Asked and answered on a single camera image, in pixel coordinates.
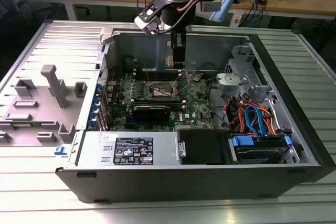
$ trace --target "warning label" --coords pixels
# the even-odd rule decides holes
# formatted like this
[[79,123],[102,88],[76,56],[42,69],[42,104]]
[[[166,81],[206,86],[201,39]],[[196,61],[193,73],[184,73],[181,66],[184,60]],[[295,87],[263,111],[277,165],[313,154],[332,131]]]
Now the warning label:
[[153,155],[152,137],[119,137],[113,162],[115,165],[152,165]]

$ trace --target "metal frame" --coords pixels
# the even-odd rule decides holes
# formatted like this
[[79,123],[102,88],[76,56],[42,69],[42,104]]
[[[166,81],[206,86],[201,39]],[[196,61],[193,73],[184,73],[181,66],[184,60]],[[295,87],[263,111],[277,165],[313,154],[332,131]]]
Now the metal frame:
[[[105,0],[28,0],[36,2],[61,3],[65,5],[69,20],[78,20],[75,5],[103,5],[103,6],[125,6],[136,7],[136,2],[125,1],[105,1]],[[140,7],[145,7],[144,3],[139,3]],[[229,13],[233,13],[230,26],[238,27],[241,17],[249,12],[250,9],[231,8]],[[335,15],[324,14],[309,14],[309,13],[292,13],[292,12],[278,12],[273,10],[265,10],[264,15],[278,16],[278,17],[295,17],[295,18],[317,18],[317,19],[334,19]]]
[[[122,24],[125,28],[134,28],[134,24],[118,24]],[[66,28],[74,27],[75,31],[85,33],[87,30],[92,30],[93,27],[97,30],[102,27],[110,27],[112,23],[63,20],[55,22],[53,25]],[[201,28],[206,29],[207,27],[192,27],[195,31],[200,31]],[[324,110],[330,102],[335,102],[336,98],[332,94],[335,94],[336,86],[325,82],[327,79],[334,82],[334,79],[330,78],[330,73],[324,66],[323,60],[321,60],[321,64],[317,64],[315,56],[318,54],[314,56],[309,53],[306,57],[296,57],[291,54],[293,47],[305,47],[306,49],[302,50],[308,52],[309,44],[298,38],[301,35],[294,35],[289,30],[281,29],[232,29],[229,27],[216,27],[216,29],[235,34],[251,31],[251,33],[258,35],[266,49],[273,50],[270,53],[271,57],[274,58],[277,68],[297,99],[302,99],[304,94],[306,102],[314,103],[317,99],[316,95],[320,93],[323,93],[323,96],[318,97],[328,95],[329,100],[322,99],[321,101],[326,105],[319,107],[319,109],[311,111],[309,108],[302,108],[315,130],[319,131],[319,136],[325,147],[336,161],[335,110]],[[69,29],[66,33],[72,34],[72,30]],[[276,52],[282,51],[286,51],[286,55],[276,54]],[[297,79],[298,77],[311,79],[314,73],[316,74],[313,77],[319,79],[323,75],[323,80],[321,79],[316,84],[302,78]],[[317,120],[321,120],[323,127],[313,123]],[[59,223],[60,216],[62,219],[82,222],[92,220],[97,224],[106,222],[126,224],[135,221],[148,224],[157,224],[158,222],[196,224],[222,222],[235,224],[294,222],[320,224],[336,222],[336,211],[334,211],[336,208],[336,173],[328,175],[317,183],[296,186],[277,199],[83,204],[54,175],[55,164],[60,165],[61,162],[66,162],[66,157],[55,156],[54,150],[54,147],[42,146],[0,147],[1,160],[6,163],[0,168],[2,181],[0,185],[0,198],[2,199],[0,201],[0,219],[3,222],[19,223],[23,219],[34,219],[36,223],[45,223],[46,221]]]
[[[123,33],[124,27],[123,25],[115,25],[113,30]],[[139,29],[136,28],[134,33],[138,34],[138,30]],[[86,146],[86,149],[88,149],[86,141],[91,143],[93,138],[91,135],[85,140],[86,136],[85,132],[83,132],[82,138],[77,137],[75,143],[73,143],[72,152],[69,157],[69,160],[72,162],[75,161],[75,163],[68,163],[65,167],[56,169],[56,174],[67,186],[69,186],[81,201],[129,202],[151,200],[213,200],[230,197],[279,197],[281,194],[301,182],[316,182],[336,169],[334,161],[323,146],[317,133],[257,35],[251,34],[251,30],[244,33],[231,34],[220,31],[220,29],[216,30],[214,27],[205,27],[205,29],[201,29],[201,31],[193,31],[190,32],[190,35],[248,37],[247,41],[249,42],[263,72],[266,74],[269,83],[273,87],[275,95],[281,102],[284,112],[290,121],[290,124],[293,126],[295,134],[299,136],[300,144],[310,158],[310,162],[277,165],[100,166],[100,164],[95,163],[94,160],[89,162],[91,153],[89,153],[88,156],[85,156],[82,153],[82,146]],[[95,132],[94,139],[97,143],[99,142],[102,133],[104,132]],[[154,137],[157,134],[161,134],[161,138],[164,138],[165,136],[165,133],[157,132],[107,132],[107,134],[117,134],[118,137],[124,137],[125,135],[134,135],[138,137],[138,135],[142,136],[143,134],[147,137]],[[80,160],[85,160],[85,165],[80,165]],[[272,187],[272,189],[266,185],[259,186],[260,184],[263,184],[265,179],[267,180],[267,178],[278,176],[279,174],[282,174],[281,179],[280,177],[277,177],[278,180],[273,182],[275,187]],[[114,179],[117,176],[120,179],[120,183]],[[172,185],[177,182],[177,177],[182,178],[181,182],[178,187],[173,187]],[[221,177],[226,177],[225,185],[233,190],[246,188],[248,185],[253,184],[253,193],[244,191],[241,195],[239,193],[230,193],[227,190],[221,190],[222,185],[218,183],[218,178]],[[133,181],[134,178],[137,178],[138,183],[146,181],[147,187],[146,189],[141,190],[142,193],[137,191],[137,187],[124,186],[124,183],[122,182]],[[197,185],[193,184],[192,181],[198,181]],[[111,186],[118,187],[118,192],[113,191]],[[162,188],[169,188],[170,193],[167,193],[167,190],[162,190]]]

